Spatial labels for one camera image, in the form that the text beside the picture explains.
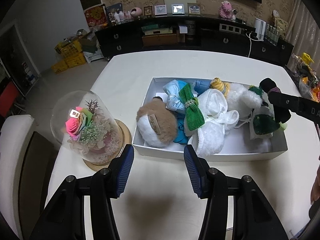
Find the person's right hand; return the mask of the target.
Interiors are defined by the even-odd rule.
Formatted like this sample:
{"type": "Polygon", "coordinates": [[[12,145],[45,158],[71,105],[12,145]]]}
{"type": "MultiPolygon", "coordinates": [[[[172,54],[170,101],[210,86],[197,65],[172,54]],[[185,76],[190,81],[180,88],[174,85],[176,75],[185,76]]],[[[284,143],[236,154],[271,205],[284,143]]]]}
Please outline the person's right hand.
{"type": "Polygon", "coordinates": [[[315,201],[320,198],[320,166],[317,169],[316,178],[310,193],[310,204],[312,205],[315,201]]]}

